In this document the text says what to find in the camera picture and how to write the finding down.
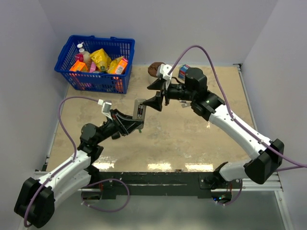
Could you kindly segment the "beige white remote control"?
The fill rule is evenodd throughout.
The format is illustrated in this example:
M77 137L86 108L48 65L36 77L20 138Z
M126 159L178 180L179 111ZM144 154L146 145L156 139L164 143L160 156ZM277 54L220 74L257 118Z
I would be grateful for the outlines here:
M135 120L145 120L146 106L143 104L146 100L137 98L134 101L134 109L132 118Z

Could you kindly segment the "beige battery cover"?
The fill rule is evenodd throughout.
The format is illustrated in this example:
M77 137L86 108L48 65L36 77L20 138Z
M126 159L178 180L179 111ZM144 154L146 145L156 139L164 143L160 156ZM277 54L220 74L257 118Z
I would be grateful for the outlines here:
M182 108L190 107L190 103L188 103L188 102L182 103L181 107Z

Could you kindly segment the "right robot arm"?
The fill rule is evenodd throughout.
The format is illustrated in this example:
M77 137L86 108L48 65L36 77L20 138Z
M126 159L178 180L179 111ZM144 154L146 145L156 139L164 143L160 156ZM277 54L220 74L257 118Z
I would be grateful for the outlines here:
M236 114L227 109L225 101L208 90L207 77L199 68L189 68L184 83L171 82L170 65L161 64L156 72L157 80L147 88L156 95L144 102L157 111L168 105L171 99L189 101L197 115L216 125L231 137L247 153L249 160L224 162L206 178L211 189L225 188L232 180L249 178L264 184L282 164L282 158L274 153L283 153L284 143L263 136Z

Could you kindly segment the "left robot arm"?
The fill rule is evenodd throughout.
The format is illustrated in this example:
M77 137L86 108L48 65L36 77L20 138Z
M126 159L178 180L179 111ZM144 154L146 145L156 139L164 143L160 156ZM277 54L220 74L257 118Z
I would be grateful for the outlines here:
M132 116L114 109L105 114L107 120L101 126L85 124L79 146L66 161L44 176L30 177L23 183L14 212L24 219L24 226L43 227L56 207L73 192L85 186L96 187L99 176L93 163L104 149L99 143L116 133L127 136L142 129L145 113L144 105L136 107Z

